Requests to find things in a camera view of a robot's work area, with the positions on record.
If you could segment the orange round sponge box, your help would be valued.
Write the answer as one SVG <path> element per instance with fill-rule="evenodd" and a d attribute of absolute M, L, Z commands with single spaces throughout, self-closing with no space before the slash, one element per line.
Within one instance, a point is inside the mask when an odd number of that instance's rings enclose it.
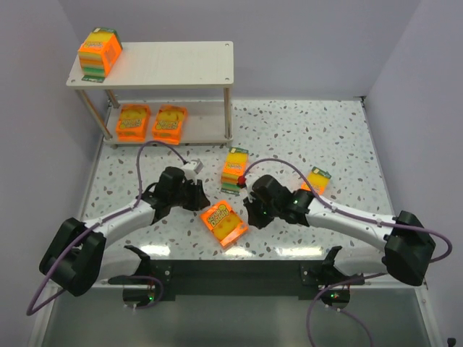
<path fill-rule="evenodd" d="M 248 231 L 248 225 L 226 200 L 211 206 L 200 215 L 200 219 L 223 249 L 229 248 Z"/>
<path fill-rule="evenodd" d="M 151 129 L 153 139 L 178 145 L 187 116 L 188 110 L 185 107 L 161 105 Z"/>
<path fill-rule="evenodd" d="M 150 120 L 150 107 L 145 104 L 125 104 L 116 123 L 117 139 L 122 142 L 144 142 Z"/>

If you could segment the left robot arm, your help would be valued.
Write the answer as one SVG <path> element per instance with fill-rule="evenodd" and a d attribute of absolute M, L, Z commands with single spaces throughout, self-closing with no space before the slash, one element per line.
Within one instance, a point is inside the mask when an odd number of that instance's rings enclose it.
<path fill-rule="evenodd" d="M 197 212 L 211 205 L 197 177 L 202 167 L 199 160 L 169 166 L 139 200 L 101 218 L 65 220 L 39 264 L 40 272 L 73 296 L 83 295 L 97 281 L 107 247 L 159 222 L 173 207 Z"/>

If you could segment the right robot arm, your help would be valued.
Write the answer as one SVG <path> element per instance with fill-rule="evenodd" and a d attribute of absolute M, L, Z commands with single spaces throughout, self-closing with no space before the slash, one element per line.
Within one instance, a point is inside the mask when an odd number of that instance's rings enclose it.
<path fill-rule="evenodd" d="M 414 214 L 367 213 L 308 190 L 290 191 L 270 175 L 248 176 L 239 183 L 247 190 L 243 204 L 251 226 L 262 229 L 279 218 L 288 224 L 328 229 L 366 244 L 354 251 L 332 248 L 322 271 L 328 283 L 359 274 L 385 273 L 410 286 L 422 285 L 436 243 Z"/>

